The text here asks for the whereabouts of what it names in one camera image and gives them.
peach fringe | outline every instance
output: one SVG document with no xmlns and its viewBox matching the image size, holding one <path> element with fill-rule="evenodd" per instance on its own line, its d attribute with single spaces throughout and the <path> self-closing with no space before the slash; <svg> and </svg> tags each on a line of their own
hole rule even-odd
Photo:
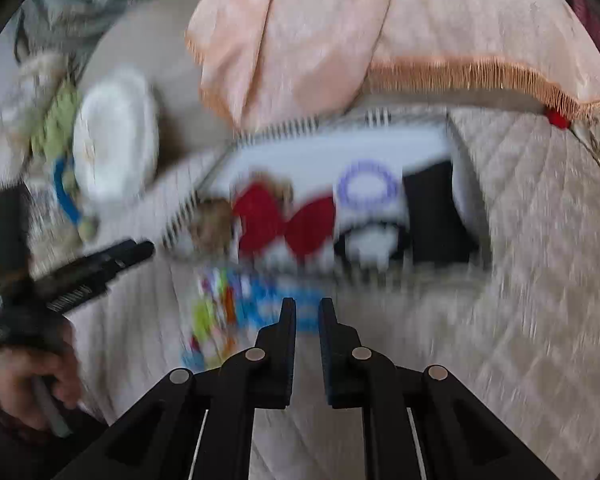
<svg viewBox="0 0 600 480">
<path fill-rule="evenodd" d="M 363 90 L 440 92 L 445 90 L 508 89 L 531 95 L 569 119 L 600 115 L 600 100 L 581 103 L 548 81 L 538 70 L 498 58 L 479 60 L 399 60 L 373 64 Z"/>
</svg>

purple circle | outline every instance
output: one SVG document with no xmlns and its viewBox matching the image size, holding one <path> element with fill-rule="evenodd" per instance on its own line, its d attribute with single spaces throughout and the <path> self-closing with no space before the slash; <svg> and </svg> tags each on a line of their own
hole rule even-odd
<svg viewBox="0 0 600 480">
<path fill-rule="evenodd" d="M 349 185 L 355 177 L 362 173 L 371 173 L 379 176 L 386 185 L 384 193 L 380 196 L 371 198 L 352 198 L 349 195 Z M 399 187 L 398 181 L 382 164 L 373 160 L 360 160 L 345 172 L 338 183 L 336 192 L 338 194 L 338 200 L 342 205 L 349 207 L 350 209 L 369 210 L 392 202 L 398 196 Z"/>
</svg>

human hand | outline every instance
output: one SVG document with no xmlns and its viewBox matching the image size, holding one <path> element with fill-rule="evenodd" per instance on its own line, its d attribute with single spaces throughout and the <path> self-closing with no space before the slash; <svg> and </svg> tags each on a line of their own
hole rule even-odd
<svg viewBox="0 0 600 480">
<path fill-rule="evenodd" d="M 54 376 L 53 396 L 72 410 L 82 395 L 78 359 L 72 346 L 74 330 L 67 321 L 62 333 L 66 345 L 62 355 L 31 348 L 0 350 L 0 407 L 35 430 L 46 430 L 48 421 L 33 394 L 31 378 Z"/>
</svg>

red bow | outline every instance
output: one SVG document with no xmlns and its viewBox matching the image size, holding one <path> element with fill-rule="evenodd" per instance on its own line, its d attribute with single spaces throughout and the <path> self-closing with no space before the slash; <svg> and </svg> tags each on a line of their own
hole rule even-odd
<svg viewBox="0 0 600 480">
<path fill-rule="evenodd" d="M 303 259 L 315 253 L 333 235 L 336 206 L 333 195 L 329 194 L 305 204 L 291 220 L 285 221 L 276 199 L 266 186 L 255 182 L 236 200 L 234 216 L 239 216 L 242 221 L 242 236 L 238 243 L 240 254 L 253 256 L 279 236 L 284 236 L 296 258 Z"/>
</svg>

beige quilted fabric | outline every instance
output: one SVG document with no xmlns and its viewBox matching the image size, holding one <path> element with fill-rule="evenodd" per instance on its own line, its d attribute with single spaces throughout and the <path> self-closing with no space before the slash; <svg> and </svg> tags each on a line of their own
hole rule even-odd
<svg viewBox="0 0 600 480">
<path fill-rule="evenodd" d="M 600 168 L 544 117 L 456 108 L 488 208 L 493 271 L 441 277 L 401 294 L 334 291 L 342 322 L 396 364 L 440 363 L 476 393 L 563 480 L 600 471 Z M 99 244 L 160 229 L 208 167 L 190 159 L 152 188 Z M 84 377 L 106 418 L 179 365 L 188 327 L 163 255 L 78 311 Z M 285 412 L 256 413 L 252 479 L 362 479 L 360 413 L 324 400 L 314 336 L 296 344 Z"/>
</svg>

